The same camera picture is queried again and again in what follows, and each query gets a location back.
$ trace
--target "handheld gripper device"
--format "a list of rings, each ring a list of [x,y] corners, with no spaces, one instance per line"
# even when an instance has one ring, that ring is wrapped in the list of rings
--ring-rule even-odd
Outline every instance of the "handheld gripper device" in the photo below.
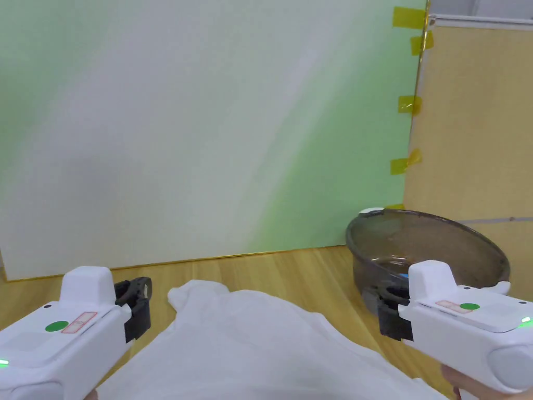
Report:
[[[522,392],[533,387],[533,303],[506,296],[510,286],[458,286],[444,262],[413,264],[408,288],[379,288],[381,333],[495,390]]]
[[[151,293],[147,277],[67,273],[59,301],[0,331],[0,400],[83,400],[150,328]]]

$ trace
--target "red label sticker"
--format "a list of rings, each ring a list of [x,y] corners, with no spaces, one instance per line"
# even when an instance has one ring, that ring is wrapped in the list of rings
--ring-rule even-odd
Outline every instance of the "red label sticker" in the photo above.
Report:
[[[437,301],[435,304],[437,304],[437,305],[439,305],[441,307],[446,307],[446,308],[448,308],[450,310],[453,310],[456,313],[460,313],[460,314],[468,314],[468,313],[472,312],[472,310],[465,310],[465,309],[461,308],[461,306],[459,304],[452,303],[451,301],[448,301],[448,300]]]
[[[96,314],[98,314],[98,313],[94,313],[94,312],[90,312],[89,313],[89,312],[87,312],[87,313],[81,314],[74,321],[72,321],[69,326],[67,326],[65,329],[63,329],[61,331],[61,333],[76,333],[76,332],[78,332],[81,328],[83,328],[87,324],[87,322],[92,320],[96,316]]]

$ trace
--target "yellow tape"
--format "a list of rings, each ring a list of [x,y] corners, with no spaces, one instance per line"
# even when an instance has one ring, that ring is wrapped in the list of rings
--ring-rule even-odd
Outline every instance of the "yellow tape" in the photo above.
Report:
[[[392,26],[396,28],[424,29],[426,10],[394,7]]]
[[[431,49],[435,45],[435,41],[433,39],[433,31],[428,30],[426,32],[426,40],[424,42],[424,47],[422,48],[422,37],[421,36],[413,36],[411,38],[411,54],[412,55],[420,55],[420,53],[426,49]]]
[[[414,149],[409,158],[397,158],[391,160],[391,175],[400,175],[407,171],[413,164],[422,162],[422,152],[420,149]]]
[[[422,107],[422,98],[419,96],[399,96],[398,112],[417,115]]]
[[[385,208],[389,210],[405,210],[405,206],[403,204],[391,204]]]

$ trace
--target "hand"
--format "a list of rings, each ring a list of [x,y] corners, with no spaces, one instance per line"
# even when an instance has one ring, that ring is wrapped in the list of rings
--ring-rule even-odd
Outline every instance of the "hand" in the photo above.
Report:
[[[480,400],[533,400],[533,389],[517,395],[506,395],[495,391],[446,365],[443,365],[441,369],[442,376],[444,376],[454,388],[464,389]]]
[[[96,393],[96,390],[93,390],[84,400],[98,400],[98,393]]]

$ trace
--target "white t-shirt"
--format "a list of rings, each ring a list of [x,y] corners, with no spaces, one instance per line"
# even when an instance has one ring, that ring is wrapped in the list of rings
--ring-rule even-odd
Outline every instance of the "white t-shirt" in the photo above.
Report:
[[[100,400],[431,400],[445,397],[265,293],[190,281],[175,321],[99,388]]]

